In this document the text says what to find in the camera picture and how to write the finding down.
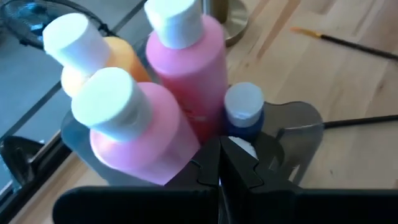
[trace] gold metal base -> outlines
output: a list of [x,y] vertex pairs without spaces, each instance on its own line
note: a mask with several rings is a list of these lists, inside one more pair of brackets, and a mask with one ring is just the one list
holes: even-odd
[[225,45],[236,44],[246,31],[249,23],[249,13],[241,0],[229,0],[229,14],[227,21],[222,24],[225,34]]

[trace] wooden table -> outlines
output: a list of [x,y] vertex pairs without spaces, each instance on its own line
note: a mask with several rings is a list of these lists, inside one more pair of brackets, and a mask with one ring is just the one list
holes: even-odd
[[[253,82],[267,101],[306,101],[325,121],[398,114],[398,67],[383,58],[293,34],[306,27],[378,49],[398,51],[397,0],[245,0],[251,20],[228,49],[231,83]],[[397,187],[398,123],[334,129],[302,187]],[[51,223],[56,198],[81,185],[106,184],[75,155],[13,220]]]

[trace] bottle label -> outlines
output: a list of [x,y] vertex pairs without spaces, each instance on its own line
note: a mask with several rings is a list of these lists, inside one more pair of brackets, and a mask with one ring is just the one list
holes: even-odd
[[194,122],[205,122],[207,117],[199,112],[197,108],[194,108],[187,100],[177,98],[177,102],[181,107],[181,110],[185,113],[188,120]]

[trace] white flip cap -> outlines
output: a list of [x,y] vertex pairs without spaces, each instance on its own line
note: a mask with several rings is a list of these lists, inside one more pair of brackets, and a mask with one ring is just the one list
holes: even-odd
[[130,74],[121,68],[98,70],[72,99],[77,121],[115,141],[138,138],[152,120],[152,107]]
[[233,85],[225,94],[224,105],[229,122],[248,128],[260,118],[264,106],[261,89],[249,82]]
[[204,34],[199,0],[148,0],[148,20],[160,41],[171,49],[184,49]]
[[100,32],[80,13],[53,20],[43,30],[44,50],[64,67],[92,75],[105,67],[110,48]]

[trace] black metal frame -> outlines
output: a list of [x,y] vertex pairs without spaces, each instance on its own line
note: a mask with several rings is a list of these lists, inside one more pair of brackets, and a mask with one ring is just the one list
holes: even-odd
[[[3,25],[4,27],[7,28],[7,30],[9,32],[11,32],[14,36],[16,36],[19,39],[19,43],[25,46],[31,46],[31,47],[35,47],[39,50],[43,50],[43,46],[37,43],[32,42],[31,40],[27,39],[24,35],[22,35],[21,33],[18,33],[15,29],[13,29],[13,27],[9,26],[8,22],[7,22],[7,18],[4,13],[5,11],[5,7],[8,4],[13,4],[15,2],[18,2],[20,0],[10,0],[8,2],[5,2],[4,4],[0,5],[0,16],[5,17],[4,21],[3,21]],[[82,12],[85,15],[87,15],[90,19],[92,19],[93,21],[95,21],[96,23],[98,23],[99,27],[98,30],[103,31],[106,35],[112,35],[113,33],[108,29],[108,26],[106,24],[104,24],[101,19],[99,19],[98,16],[96,16],[95,14],[93,14],[92,12],[90,12],[88,9],[86,9],[85,7],[76,4],[72,1],[69,0],[42,0],[42,3],[54,3],[54,4],[58,4],[58,5],[63,5],[65,7],[69,7],[71,9],[74,9],[78,12]]]
[[0,195],[0,223],[10,222],[70,153],[71,150],[64,145],[59,135],[45,146],[40,156],[33,162],[33,166],[36,166],[38,170],[34,180],[17,192],[14,192],[12,184],[9,184]]

